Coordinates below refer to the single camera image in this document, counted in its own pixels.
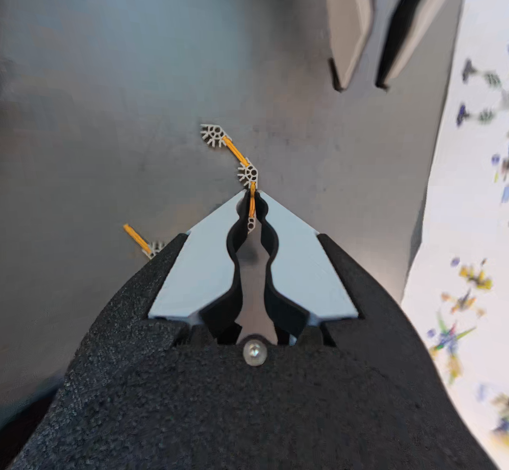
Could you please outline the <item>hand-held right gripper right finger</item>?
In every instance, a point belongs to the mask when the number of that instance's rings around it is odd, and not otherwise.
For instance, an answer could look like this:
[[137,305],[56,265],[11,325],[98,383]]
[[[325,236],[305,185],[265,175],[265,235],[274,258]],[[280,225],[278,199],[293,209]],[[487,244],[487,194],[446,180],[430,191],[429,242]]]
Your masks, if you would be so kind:
[[308,327],[357,319],[358,309],[319,232],[264,192],[255,195],[261,244],[268,255],[264,306],[278,344],[293,346]]

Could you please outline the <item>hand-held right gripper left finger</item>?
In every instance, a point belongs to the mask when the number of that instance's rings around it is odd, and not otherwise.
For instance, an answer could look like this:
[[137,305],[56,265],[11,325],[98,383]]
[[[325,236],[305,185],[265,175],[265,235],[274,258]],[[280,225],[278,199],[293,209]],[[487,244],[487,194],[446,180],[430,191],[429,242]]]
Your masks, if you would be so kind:
[[243,306],[237,251],[247,238],[249,207],[243,190],[186,233],[149,319],[205,325],[214,338],[235,323]]

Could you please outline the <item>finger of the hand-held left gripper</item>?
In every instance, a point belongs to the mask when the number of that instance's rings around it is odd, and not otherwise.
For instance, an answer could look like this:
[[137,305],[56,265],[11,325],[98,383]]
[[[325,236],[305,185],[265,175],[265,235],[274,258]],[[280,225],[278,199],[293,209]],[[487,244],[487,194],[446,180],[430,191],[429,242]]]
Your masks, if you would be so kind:
[[399,76],[446,0],[399,0],[381,53],[376,87],[388,90]]
[[372,29],[373,0],[327,0],[332,60],[339,91],[347,89]]

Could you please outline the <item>white building instruction sheet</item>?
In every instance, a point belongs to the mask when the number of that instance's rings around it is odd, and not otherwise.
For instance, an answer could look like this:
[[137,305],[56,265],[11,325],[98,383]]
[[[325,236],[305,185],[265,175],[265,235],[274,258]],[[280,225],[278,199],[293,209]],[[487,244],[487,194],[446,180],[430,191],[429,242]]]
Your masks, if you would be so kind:
[[508,469],[508,0],[463,0],[402,308],[464,423]]

